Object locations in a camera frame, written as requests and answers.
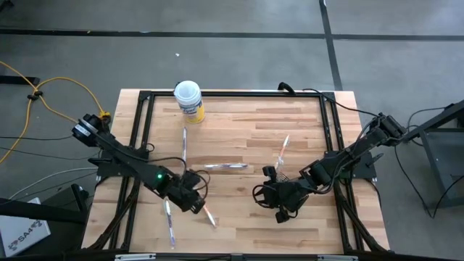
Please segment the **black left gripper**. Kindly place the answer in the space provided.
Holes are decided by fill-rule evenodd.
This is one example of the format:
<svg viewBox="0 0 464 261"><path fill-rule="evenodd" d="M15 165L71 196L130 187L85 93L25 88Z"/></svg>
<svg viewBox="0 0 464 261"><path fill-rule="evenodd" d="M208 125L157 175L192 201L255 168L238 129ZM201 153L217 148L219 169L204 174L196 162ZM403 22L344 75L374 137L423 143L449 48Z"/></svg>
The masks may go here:
<svg viewBox="0 0 464 261"><path fill-rule="evenodd" d="M204 178L197 172L187 170L182 176L173 178L172 186L168 190L168 199L182 212L191 211L198 214L205 205L205 200L194 187L201 181L204 181Z"/></svg>

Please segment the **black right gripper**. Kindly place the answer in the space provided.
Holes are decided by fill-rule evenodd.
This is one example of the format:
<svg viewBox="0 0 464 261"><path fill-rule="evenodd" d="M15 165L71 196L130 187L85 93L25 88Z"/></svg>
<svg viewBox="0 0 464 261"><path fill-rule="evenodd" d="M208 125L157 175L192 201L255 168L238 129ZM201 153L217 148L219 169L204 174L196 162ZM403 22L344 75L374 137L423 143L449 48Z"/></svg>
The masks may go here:
<svg viewBox="0 0 464 261"><path fill-rule="evenodd" d="M260 185L260 196L263 196L263 199L260 200L260 206L277 209L275 214L277 223L285 223L291 218L295 218L299 208L308 198L309 192L305 188L305 180L293 178L279 181L273 166L264 166L262 171L268 180Z"/></svg>

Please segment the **orange toothbrush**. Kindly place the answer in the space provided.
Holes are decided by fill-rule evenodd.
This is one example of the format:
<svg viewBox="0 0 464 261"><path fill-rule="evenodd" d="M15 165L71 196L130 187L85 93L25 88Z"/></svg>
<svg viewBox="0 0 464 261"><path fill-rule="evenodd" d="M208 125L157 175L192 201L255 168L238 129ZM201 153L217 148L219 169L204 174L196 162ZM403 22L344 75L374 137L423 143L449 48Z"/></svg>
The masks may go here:
<svg viewBox="0 0 464 261"><path fill-rule="evenodd" d="M203 206L203 210L205 211L207 217L208 217L208 220L210 221L211 225L213 228L216 228L217 227L217 223L216 223L216 220L215 220L215 217L212 215L212 213L209 211L207 205L204 205Z"/></svg>
<svg viewBox="0 0 464 261"><path fill-rule="evenodd" d="M287 146L289 145L289 136L287 136L284 141L283 141L283 145L282 145L282 148L278 154L278 159L277 159L277 162L275 164L275 168L276 170L280 170L280 168L283 166L283 155L284 155L284 152L286 151L286 148Z"/></svg>

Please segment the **yellow Lysol wipes canister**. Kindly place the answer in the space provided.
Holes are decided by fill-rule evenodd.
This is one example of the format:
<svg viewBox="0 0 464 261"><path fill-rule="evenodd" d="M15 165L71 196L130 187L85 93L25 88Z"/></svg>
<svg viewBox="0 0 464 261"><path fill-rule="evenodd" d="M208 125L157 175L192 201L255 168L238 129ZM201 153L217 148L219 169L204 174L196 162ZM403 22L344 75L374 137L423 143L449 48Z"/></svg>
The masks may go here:
<svg viewBox="0 0 464 261"><path fill-rule="evenodd" d="M203 121L205 110L202 92L197 83L192 80L181 81L176 85L173 94L188 123L197 124Z"/></svg>

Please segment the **black floor tape strip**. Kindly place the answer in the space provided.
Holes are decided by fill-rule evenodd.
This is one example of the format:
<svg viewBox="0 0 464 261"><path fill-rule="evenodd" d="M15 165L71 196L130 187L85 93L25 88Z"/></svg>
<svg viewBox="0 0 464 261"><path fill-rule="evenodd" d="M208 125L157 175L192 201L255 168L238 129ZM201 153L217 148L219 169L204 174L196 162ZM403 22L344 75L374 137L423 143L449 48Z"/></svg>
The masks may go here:
<svg viewBox="0 0 464 261"><path fill-rule="evenodd" d="M334 38L331 32L331 25L328 17L328 10L326 6L326 0L318 0L320 6L320 14L323 23L324 36L326 40L327 52L329 65L331 67L331 74L333 78L333 85L336 91L342 91L343 85L341 82L341 76L339 73L339 67L336 58L336 51L334 47Z"/></svg>
<svg viewBox="0 0 464 261"><path fill-rule="evenodd" d="M462 41L464 36L453 35L366 35L329 33L214 33L214 32L156 32L118 30L44 30L0 28L0 35L82 36L82 37L152 37L152 38L282 38L325 39L353 41Z"/></svg>

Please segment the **black stand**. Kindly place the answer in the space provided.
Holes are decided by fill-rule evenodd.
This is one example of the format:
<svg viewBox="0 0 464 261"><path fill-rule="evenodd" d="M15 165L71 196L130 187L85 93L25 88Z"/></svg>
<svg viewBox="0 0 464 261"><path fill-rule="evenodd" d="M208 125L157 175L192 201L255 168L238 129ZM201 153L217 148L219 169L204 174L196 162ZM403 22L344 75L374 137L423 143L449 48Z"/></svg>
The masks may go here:
<svg viewBox="0 0 464 261"><path fill-rule="evenodd" d="M87 221L90 195L82 187L72 184L49 197L43 204L0 198L0 215L84 224Z"/></svg>

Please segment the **black side table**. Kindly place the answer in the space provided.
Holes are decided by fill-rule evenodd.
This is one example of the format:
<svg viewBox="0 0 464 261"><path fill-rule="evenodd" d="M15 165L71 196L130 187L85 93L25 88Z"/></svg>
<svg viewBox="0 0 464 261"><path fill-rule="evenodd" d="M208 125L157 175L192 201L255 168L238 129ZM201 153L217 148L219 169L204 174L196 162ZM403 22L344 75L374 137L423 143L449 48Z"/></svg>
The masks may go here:
<svg viewBox="0 0 464 261"><path fill-rule="evenodd" d="M420 125L409 124L402 139L420 139L441 193L436 209L464 205L464 100L440 111Z"/></svg>

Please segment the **white SA4 box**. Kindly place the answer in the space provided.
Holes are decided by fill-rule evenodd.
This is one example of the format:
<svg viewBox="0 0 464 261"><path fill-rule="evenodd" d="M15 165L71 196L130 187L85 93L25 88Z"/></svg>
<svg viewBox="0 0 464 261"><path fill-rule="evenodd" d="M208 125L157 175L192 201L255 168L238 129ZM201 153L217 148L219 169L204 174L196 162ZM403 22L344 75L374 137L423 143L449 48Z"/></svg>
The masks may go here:
<svg viewBox="0 0 464 261"><path fill-rule="evenodd" d="M50 235L45 220L0 215L0 239L6 257L24 252Z"/></svg>

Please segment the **black floor bar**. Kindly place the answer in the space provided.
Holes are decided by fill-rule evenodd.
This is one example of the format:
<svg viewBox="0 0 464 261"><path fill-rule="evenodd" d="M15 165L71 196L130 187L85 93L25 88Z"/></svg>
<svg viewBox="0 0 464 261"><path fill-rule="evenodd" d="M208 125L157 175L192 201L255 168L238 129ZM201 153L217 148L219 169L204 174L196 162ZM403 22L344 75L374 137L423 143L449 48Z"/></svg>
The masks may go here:
<svg viewBox="0 0 464 261"><path fill-rule="evenodd" d="M26 79L20 76L0 75L0 84L11 84L11 85L28 85L32 83L34 86L40 83L40 78L37 77L26 77Z"/></svg>

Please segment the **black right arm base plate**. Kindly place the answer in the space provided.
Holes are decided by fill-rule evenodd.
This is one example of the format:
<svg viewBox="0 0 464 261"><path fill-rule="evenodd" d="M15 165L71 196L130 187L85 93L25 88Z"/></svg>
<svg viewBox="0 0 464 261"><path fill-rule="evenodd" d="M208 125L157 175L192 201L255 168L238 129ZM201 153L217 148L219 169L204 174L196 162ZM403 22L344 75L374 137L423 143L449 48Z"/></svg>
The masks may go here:
<svg viewBox="0 0 464 261"><path fill-rule="evenodd" d="M361 156L352 167L344 168L339 177L343 179L358 178L376 182L377 175L374 164L383 155L383 153L380 153L373 156L371 152L368 152Z"/></svg>

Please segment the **silver bracket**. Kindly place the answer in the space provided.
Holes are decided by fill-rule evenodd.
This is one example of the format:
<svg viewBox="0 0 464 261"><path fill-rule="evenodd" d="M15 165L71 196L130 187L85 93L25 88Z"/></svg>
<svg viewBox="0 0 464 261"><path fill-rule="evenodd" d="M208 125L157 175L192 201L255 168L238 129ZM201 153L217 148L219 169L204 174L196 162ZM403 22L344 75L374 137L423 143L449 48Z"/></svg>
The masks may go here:
<svg viewBox="0 0 464 261"><path fill-rule="evenodd" d="M114 261L155 261L155 253L117 254Z"/></svg>
<svg viewBox="0 0 464 261"><path fill-rule="evenodd" d="M317 261L359 261L356 256L325 254L318 255Z"/></svg>

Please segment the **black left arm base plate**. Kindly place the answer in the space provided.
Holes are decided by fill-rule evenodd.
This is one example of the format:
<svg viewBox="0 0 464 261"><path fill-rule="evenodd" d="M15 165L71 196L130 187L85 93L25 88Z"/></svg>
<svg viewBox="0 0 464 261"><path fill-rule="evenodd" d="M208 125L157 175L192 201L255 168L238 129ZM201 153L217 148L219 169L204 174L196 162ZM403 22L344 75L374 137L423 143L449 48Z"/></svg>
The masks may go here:
<svg viewBox="0 0 464 261"><path fill-rule="evenodd" d="M146 149L134 149L132 147L122 148L122 152L116 150L104 150L101 153L101 156L91 157L88 159L92 165L98 167L97 175L101 177L128 177L128 178L137 178L138 173L126 165L127 160L135 161L141 163L141 158L147 160L149 156L149 151Z"/></svg>

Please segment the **black aluminium table frame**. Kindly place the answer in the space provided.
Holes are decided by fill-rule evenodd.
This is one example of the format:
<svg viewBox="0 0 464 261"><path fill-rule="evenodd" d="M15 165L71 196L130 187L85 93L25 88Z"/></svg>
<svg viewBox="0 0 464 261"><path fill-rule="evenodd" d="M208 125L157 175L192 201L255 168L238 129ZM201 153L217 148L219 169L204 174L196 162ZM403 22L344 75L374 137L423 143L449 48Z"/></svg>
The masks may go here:
<svg viewBox="0 0 464 261"><path fill-rule="evenodd" d="M264 181L262 168L272 165L289 136L283 171L299 171L336 149L335 120L322 116L315 97L271 96L249 93L228 96L204 92L206 117L188 127L187 163L195 170L206 164L245 162L244 170L209 172L206 205L215 217L213 228L205 212L193 214L172 209L175 249L170 247L162 200L142 188L138 195L132 252L339 254L341 235L333 194L312 195L299 215L277 223L273 210L258 206L252 188ZM185 125L172 96L158 96L148 140L153 157L163 158L174 171L181 170L181 129Z"/></svg>

